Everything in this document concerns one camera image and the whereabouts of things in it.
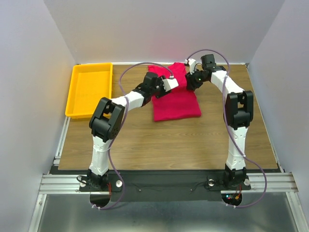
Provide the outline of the red t shirt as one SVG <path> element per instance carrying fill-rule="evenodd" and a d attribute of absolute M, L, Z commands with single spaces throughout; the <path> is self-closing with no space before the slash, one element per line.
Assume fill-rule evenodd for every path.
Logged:
<path fill-rule="evenodd" d="M 153 118 L 155 122 L 178 120 L 202 115 L 197 97 L 186 88 L 186 68 L 183 63 L 175 62 L 167 68 L 150 65 L 148 71 L 159 76 L 169 77 L 171 70 L 179 86 L 161 98 L 152 97 Z"/>

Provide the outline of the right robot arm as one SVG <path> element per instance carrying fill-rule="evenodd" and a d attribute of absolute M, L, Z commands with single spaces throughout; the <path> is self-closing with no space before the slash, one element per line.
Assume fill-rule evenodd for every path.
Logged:
<path fill-rule="evenodd" d="M 229 135 L 228 156 L 223 172 L 224 187 L 232 189 L 243 183 L 247 170 L 245 164 L 245 141 L 249 125 L 253 120 L 253 92 L 245 91 L 234 82 L 223 66 L 215 63 L 214 55 L 201 57 L 201 67 L 195 59 L 185 60 L 189 72 L 185 75 L 188 90 L 196 90 L 210 82 L 222 93 L 224 122 Z"/>

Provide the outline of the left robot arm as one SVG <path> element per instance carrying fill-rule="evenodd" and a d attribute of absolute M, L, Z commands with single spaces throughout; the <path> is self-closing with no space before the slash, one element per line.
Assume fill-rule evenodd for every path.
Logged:
<path fill-rule="evenodd" d="M 117 137 L 127 113 L 145 106 L 152 97 L 161 98 L 178 86 L 174 78 L 158 76 L 147 72 L 142 83 L 122 97 L 101 98 L 90 119 L 89 127 L 93 137 L 93 153 L 87 171 L 87 180 L 96 190 L 103 190 L 108 184 L 108 152 Z"/>

